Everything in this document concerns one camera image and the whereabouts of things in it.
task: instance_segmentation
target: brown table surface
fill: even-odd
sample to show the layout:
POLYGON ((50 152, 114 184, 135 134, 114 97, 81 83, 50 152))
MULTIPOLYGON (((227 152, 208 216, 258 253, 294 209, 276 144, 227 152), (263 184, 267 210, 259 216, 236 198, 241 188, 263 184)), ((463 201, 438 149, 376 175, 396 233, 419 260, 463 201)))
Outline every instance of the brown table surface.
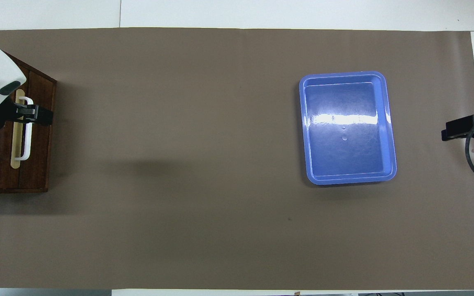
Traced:
POLYGON ((50 190, 0 195, 0 287, 474 289, 469 32, 0 31, 58 80, 50 190), (304 173, 304 75, 387 77, 397 176, 304 173))

